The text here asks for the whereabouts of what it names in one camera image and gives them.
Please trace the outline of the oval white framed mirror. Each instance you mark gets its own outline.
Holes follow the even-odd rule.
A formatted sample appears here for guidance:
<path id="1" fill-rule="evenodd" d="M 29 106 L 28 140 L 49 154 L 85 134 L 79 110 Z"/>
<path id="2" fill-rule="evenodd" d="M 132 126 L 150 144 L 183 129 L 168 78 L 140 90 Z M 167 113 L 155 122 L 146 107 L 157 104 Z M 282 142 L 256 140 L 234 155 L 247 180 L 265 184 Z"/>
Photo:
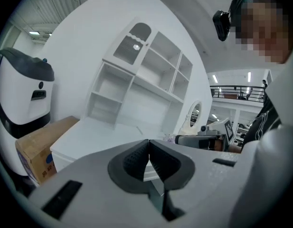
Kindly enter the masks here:
<path id="1" fill-rule="evenodd" d="M 202 110 L 202 102 L 200 100 L 196 100 L 191 105 L 185 121 L 179 131 L 179 134 L 182 135 L 197 135 L 200 131 L 200 117 L 201 117 L 201 110 Z"/>

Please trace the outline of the white desk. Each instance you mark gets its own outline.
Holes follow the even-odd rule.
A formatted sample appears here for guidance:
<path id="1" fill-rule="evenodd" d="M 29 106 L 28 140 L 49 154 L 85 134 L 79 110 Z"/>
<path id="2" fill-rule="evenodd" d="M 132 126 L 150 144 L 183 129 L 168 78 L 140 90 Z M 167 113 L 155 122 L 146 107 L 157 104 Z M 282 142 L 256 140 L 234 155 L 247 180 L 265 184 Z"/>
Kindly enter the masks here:
<path id="1" fill-rule="evenodd" d="M 144 139 L 163 140 L 167 133 L 148 128 L 129 126 L 121 123 L 114 127 L 87 117 L 79 120 L 64 133 L 51 147 L 51 152 L 73 158 L 104 151 L 118 145 Z"/>

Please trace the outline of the white drawer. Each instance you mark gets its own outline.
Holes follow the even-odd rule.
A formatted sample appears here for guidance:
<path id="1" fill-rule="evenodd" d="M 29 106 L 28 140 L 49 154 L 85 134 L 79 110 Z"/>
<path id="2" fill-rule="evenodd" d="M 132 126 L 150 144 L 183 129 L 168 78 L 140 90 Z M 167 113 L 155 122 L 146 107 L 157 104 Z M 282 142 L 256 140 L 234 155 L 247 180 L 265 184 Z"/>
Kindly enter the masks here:
<path id="1" fill-rule="evenodd" d="M 57 172 L 60 172 L 65 167 L 77 160 L 77 158 L 69 157 L 67 155 L 52 152 L 53 162 Z"/>

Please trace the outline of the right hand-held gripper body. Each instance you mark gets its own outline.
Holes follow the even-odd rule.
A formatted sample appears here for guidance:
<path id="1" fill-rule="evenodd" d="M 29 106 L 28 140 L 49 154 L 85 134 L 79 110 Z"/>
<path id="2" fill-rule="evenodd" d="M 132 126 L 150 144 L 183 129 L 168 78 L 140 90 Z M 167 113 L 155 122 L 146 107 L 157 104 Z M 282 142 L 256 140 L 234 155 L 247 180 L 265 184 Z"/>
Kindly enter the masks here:
<path id="1" fill-rule="evenodd" d="M 233 139 L 232 124 L 228 118 L 222 121 L 216 121 L 209 125 L 207 132 L 199 131 L 197 135 L 177 135 L 175 143 L 180 145 L 180 137 L 214 137 L 215 140 L 220 140 L 223 143 L 223 151 L 228 151 L 229 145 Z"/>

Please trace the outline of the white service robot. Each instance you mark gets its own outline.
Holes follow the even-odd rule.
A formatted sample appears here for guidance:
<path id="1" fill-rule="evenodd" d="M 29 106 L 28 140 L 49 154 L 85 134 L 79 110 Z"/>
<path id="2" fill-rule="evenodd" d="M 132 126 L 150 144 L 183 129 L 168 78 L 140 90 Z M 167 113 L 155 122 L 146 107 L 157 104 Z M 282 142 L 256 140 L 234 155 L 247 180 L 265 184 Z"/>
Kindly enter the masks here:
<path id="1" fill-rule="evenodd" d="M 0 50 L 0 155 L 17 175 L 27 172 L 15 141 L 50 122 L 54 80 L 47 61 L 11 47 Z"/>

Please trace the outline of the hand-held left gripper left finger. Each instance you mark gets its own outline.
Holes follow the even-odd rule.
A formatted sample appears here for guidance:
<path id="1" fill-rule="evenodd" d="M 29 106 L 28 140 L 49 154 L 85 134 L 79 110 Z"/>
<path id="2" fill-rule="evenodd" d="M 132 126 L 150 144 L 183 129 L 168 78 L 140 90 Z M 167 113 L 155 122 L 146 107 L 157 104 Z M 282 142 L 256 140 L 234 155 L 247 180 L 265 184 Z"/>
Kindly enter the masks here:
<path id="1" fill-rule="evenodd" d="M 144 173 L 149 162 L 149 140 L 141 140 L 117 146 L 121 152 L 108 163 L 111 180 L 123 191 L 131 194 L 148 194 Z"/>

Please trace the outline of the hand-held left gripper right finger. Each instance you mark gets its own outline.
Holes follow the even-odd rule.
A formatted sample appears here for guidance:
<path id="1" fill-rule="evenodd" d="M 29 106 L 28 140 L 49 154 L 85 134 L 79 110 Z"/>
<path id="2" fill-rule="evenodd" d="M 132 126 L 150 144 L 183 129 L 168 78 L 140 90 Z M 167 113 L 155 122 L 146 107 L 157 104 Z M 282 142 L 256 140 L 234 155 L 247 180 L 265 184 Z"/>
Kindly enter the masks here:
<path id="1" fill-rule="evenodd" d="M 172 144 L 149 141 L 149 160 L 163 182 L 165 190 L 184 188 L 195 173 L 194 161 L 171 148 Z"/>

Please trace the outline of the person's black printed t-shirt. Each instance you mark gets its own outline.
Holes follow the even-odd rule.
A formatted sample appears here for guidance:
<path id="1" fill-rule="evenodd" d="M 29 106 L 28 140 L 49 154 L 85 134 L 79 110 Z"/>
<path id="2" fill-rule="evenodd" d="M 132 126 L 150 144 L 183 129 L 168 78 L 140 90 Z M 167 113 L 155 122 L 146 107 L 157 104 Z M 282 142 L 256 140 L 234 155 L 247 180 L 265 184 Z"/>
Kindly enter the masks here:
<path id="1" fill-rule="evenodd" d="M 243 141 L 242 150 L 247 143 L 260 140 L 267 131 L 276 129 L 280 124 L 280 117 L 268 98 L 249 128 Z"/>

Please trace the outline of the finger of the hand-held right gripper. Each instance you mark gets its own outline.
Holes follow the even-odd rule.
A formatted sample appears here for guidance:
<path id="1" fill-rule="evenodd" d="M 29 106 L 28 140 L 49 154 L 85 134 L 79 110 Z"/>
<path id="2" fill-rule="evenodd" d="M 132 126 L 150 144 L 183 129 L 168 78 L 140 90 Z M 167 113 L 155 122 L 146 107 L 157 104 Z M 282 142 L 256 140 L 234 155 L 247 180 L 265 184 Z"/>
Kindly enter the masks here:
<path id="1" fill-rule="evenodd" d="M 213 150 L 214 137 L 180 137 L 180 145 L 196 149 Z"/>

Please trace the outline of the brown cardboard box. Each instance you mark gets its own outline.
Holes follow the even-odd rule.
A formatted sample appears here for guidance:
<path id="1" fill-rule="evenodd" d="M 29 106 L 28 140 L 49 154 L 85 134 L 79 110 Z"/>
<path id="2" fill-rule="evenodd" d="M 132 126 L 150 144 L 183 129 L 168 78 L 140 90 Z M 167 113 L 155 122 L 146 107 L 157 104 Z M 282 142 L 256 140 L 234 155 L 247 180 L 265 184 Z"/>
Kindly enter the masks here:
<path id="1" fill-rule="evenodd" d="M 69 116 L 15 141 L 15 147 L 24 170 L 36 186 L 56 174 L 50 147 L 78 121 L 77 118 Z"/>

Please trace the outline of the black mezzanine railing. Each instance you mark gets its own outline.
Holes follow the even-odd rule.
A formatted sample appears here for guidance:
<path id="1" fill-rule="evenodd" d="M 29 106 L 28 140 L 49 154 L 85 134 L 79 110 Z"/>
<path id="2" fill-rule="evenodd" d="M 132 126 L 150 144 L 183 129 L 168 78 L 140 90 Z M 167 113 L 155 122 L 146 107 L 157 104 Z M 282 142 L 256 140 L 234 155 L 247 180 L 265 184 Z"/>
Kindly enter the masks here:
<path id="1" fill-rule="evenodd" d="M 245 85 L 218 85 L 210 86 L 213 98 L 224 98 L 223 93 L 238 94 L 241 101 L 264 102 L 266 93 L 264 87 L 261 86 L 245 86 Z"/>

